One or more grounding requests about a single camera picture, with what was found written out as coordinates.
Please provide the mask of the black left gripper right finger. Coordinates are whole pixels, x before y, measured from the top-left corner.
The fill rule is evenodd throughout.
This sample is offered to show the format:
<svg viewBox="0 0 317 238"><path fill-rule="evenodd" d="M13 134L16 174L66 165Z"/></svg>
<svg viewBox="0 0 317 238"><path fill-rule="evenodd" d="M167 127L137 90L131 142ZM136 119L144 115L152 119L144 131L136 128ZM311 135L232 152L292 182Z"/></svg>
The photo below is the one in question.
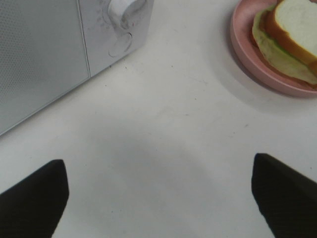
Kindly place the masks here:
<svg viewBox="0 0 317 238"><path fill-rule="evenodd" d="M251 188L276 238L317 236L317 184L265 153L254 157Z"/></svg>

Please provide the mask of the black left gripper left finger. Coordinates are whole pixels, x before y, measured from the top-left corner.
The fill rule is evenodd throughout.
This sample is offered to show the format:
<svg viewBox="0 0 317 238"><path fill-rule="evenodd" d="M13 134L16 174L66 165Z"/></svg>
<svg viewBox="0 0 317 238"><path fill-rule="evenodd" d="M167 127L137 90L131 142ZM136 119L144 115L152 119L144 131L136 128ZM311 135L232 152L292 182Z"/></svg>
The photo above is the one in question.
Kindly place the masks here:
<svg viewBox="0 0 317 238"><path fill-rule="evenodd" d="M69 198L64 161L52 160L0 195L2 238L50 238Z"/></svg>

